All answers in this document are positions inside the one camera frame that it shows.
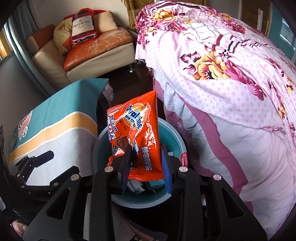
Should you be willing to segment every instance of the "dark wooden floor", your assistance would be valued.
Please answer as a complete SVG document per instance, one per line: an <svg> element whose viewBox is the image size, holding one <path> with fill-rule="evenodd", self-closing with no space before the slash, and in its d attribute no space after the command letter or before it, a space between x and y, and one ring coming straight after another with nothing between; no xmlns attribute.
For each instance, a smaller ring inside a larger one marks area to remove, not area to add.
<svg viewBox="0 0 296 241"><path fill-rule="evenodd" d="M100 78L109 79L109 84L113 88L112 106L123 104L153 90L153 79L147 74L145 64L134 63L132 66L136 70L133 73L128 72L129 66L124 66L100 76ZM157 99L157 112L158 117L165 120L163 103L159 99Z"/></svg>

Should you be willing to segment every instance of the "floral bedspread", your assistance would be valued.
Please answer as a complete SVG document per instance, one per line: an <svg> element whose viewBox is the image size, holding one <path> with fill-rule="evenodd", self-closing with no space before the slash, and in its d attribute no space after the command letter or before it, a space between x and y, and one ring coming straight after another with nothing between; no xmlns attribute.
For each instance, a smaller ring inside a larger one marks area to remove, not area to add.
<svg viewBox="0 0 296 241"><path fill-rule="evenodd" d="M157 81L189 109L280 137L295 175L296 67L262 32L212 8L172 1L144 7L136 28L136 59Z"/></svg>

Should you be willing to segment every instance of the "white wall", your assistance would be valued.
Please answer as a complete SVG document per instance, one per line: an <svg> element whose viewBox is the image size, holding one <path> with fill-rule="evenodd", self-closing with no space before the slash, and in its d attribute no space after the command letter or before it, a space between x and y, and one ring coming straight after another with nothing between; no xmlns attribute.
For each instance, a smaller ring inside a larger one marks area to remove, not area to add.
<svg viewBox="0 0 296 241"><path fill-rule="evenodd" d="M0 126L3 125L6 157L19 121L45 99L14 53L0 62Z"/></svg>
<svg viewBox="0 0 296 241"><path fill-rule="evenodd" d="M207 6L220 12L227 13L234 18L239 17L239 0L207 0Z"/></svg>
<svg viewBox="0 0 296 241"><path fill-rule="evenodd" d="M121 0L29 0L38 27L57 26L64 17L89 7L93 10L111 10L118 25L127 27L128 14Z"/></svg>

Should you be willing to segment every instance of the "ovaltine package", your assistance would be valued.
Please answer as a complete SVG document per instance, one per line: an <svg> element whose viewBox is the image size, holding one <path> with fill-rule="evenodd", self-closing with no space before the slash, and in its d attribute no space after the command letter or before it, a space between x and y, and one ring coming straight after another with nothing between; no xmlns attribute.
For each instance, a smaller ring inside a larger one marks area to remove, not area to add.
<svg viewBox="0 0 296 241"><path fill-rule="evenodd" d="M129 179L163 179L158 137L156 91L148 92L107 110L109 141L125 151L128 144L136 155ZM114 156L109 158L110 165Z"/></svg>

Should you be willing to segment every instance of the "silver bolt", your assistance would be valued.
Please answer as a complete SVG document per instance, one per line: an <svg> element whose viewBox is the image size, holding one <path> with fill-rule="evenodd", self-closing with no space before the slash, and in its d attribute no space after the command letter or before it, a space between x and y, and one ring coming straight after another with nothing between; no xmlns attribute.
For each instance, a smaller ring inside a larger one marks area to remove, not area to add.
<svg viewBox="0 0 296 241"><path fill-rule="evenodd" d="M188 168L187 167L179 167L179 171L180 172L187 172L188 171Z"/></svg>
<svg viewBox="0 0 296 241"><path fill-rule="evenodd" d="M112 166L105 167L105 172L112 172L112 171L113 171L113 167Z"/></svg>
<svg viewBox="0 0 296 241"><path fill-rule="evenodd" d="M79 175L78 174L73 174L72 176L71 176L71 180L72 181L76 181L76 180L78 180L79 179Z"/></svg>
<svg viewBox="0 0 296 241"><path fill-rule="evenodd" d="M220 181L221 178L222 178L222 177L221 177L219 174L214 174L214 175L213 175L213 179L216 180L216 181Z"/></svg>

